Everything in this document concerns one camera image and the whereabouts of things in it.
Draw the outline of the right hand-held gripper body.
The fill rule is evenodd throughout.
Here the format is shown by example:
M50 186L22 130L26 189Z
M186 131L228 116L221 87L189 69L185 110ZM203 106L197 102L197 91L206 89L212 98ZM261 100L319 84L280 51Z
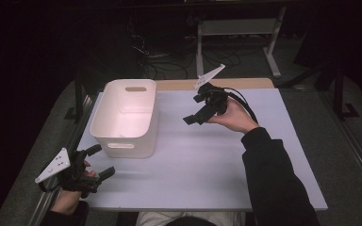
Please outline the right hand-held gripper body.
M224 88L216 87L210 83L210 80L224 68L225 66L221 64L218 68L203 75L199 75L197 82L193 85L197 90L197 94L205 97L202 101L205 103L204 106L194 114L200 118L200 124L207 122L217 113L224 113L226 110L227 92Z

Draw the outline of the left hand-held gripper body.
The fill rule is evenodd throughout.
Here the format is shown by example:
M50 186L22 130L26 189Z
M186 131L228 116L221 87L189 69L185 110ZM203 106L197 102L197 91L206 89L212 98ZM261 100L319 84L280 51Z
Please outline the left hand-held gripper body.
M99 175L87 175L86 157L86 150L69 153L66 148L62 148L41 170L35 183L43 192L53 191L60 186L64 190L81 191L81 197L87 198L90 193L97 192L102 181Z

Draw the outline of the white plastic storage bin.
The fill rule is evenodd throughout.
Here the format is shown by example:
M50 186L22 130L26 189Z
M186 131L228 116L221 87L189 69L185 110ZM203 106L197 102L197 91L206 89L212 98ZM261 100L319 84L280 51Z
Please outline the white plastic storage bin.
M112 158L146 158L154 153L159 111L156 82L108 82L93 116L90 133Z

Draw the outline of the person's left hand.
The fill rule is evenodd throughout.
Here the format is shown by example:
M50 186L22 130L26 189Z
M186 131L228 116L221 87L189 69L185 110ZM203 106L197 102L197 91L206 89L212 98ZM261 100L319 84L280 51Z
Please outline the person's left hand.
M75 212L81 199L81 191L70 191L61 189L51 210L56 213L70 216Z

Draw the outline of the person's right hand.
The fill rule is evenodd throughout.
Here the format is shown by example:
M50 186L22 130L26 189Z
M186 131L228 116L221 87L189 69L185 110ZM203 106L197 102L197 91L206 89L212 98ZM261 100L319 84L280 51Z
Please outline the person's right hand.
M225 113L213 116L207 123L217 123L242 134L247 134L259 127L258 123L251 118L243 106L232 98L227 99L227 109Z

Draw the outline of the white table mat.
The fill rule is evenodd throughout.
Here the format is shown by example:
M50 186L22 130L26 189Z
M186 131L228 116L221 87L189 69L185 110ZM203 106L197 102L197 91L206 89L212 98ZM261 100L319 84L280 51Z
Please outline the white table mat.
M278 89L240 89L259 124L272 138L283 140L295 174L311 204L327 203L310 168ZM91 208L113 211L252 211L241 134L218 124L186 125L182 120L202 104L194 90L158 91L156 149L147 158L110 158L104 151L87 158L90 170L114 166L86 202Z

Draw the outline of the black stand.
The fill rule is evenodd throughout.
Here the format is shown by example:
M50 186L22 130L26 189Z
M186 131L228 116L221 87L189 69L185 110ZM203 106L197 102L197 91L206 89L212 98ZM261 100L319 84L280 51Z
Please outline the black stand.
M70 107L65 115L65 120L74 120L79 123L83 115L83 85L80 72L76 73L74 78L74 107Z
M277 85L277 87L280 89L292 88L316 73L320 76L314 84L315 90L327 91L331 85L334 85L333 110L337 117L342 121L345 121L346 118L358 117L359 114L354 106L343 102L344 71L341 61L326 59L309 69L307 72L304 72L285 83Z

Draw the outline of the white metal stand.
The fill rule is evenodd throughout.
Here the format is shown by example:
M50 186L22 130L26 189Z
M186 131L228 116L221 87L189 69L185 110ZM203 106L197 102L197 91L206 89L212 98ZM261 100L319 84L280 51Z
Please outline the white metal stand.
M280 77L281 72L276 64L272 52L279 35L286 10L286 7L281 7L275 18L214 20L199 23L197 26L197 74L204 74L202 37L223 35L270 35L271 39L269 44L263 48L263 53L267 59L272 75L276 78Z

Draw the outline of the person's lap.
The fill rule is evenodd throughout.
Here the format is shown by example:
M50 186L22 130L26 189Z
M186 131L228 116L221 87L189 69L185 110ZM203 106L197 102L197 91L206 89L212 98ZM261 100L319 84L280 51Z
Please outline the person's lap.
M139 212L136 226L245 226L243 212Z

